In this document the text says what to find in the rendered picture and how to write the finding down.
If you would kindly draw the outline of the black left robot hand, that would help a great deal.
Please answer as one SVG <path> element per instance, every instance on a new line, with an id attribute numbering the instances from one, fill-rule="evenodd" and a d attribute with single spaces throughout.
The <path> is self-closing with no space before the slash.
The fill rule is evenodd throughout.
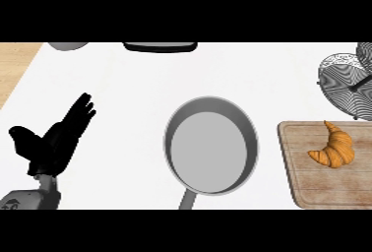
<path id="1" fill-rule="evenodd" d="M 29 161 L 31 176 L 44 174 L 57 177 L 65 171 L 78 139 L 96 115 L 90 98 L 90 94 L 79 96 L 63 119 L 50 126 L 41 137 L 23 126 L 8 129 L 16 154 Z"/>

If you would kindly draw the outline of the grey frying pan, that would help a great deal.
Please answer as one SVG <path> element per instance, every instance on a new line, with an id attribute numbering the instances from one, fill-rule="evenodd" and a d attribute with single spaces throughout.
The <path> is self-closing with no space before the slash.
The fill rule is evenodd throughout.
<path id="1" fill-rule="evenodd" d="M 193 208 L 197 195 L 225 195 L 242 186 L 258 142 L 249 118 L 230 101 L 203 96 L 180 106 L 163 132 L 163 154 L 186 188 L 180 210 Z"/>

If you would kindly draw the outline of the golden brown croissant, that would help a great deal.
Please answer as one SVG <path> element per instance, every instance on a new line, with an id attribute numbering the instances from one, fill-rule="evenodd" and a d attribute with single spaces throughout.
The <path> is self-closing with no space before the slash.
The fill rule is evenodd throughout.
<path id="1" fill-rule="evenodd" d="M 317 151 L 308 151 L 308 156 L 315 163 L 329 168 L 339 168 L 354 160 L 352 140 L 349 135 L 330 123 L 324 122 L 327 141 Z"/>

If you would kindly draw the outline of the grey bowl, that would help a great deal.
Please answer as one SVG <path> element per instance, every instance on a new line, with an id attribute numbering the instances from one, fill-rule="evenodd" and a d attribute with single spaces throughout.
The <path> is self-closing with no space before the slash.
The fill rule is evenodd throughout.
<path id="1" fill-rule="evenodd" d="M 70 51 L 81 48 L 85 45 L 85 42 L 50 42 L 48 45 L 57 51 Z"/>

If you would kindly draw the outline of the black flat appliance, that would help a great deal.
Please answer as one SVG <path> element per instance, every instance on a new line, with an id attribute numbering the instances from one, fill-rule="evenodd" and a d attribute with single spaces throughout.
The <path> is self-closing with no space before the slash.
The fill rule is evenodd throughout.
<path id="1" fill-rule="evenodd" d="M 196 42 L 125 42 L 124 47 L 129 51 L 152 53 L 190 52 L 196 49 Z"/>

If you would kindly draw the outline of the wooden cutting board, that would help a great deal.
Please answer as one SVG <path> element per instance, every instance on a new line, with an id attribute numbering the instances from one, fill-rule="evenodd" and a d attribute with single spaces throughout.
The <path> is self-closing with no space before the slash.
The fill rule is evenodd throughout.
<path id="1" fill-rule="evenodd" d="M 295 204 L 304 209 L 372 210 L 372 122 L 332 121 L 351 137 L 354 161 L 339 168 L 315 163 L 308 151 L 326 146 L 321 121 L 283 121 L 277 136 Z"/>

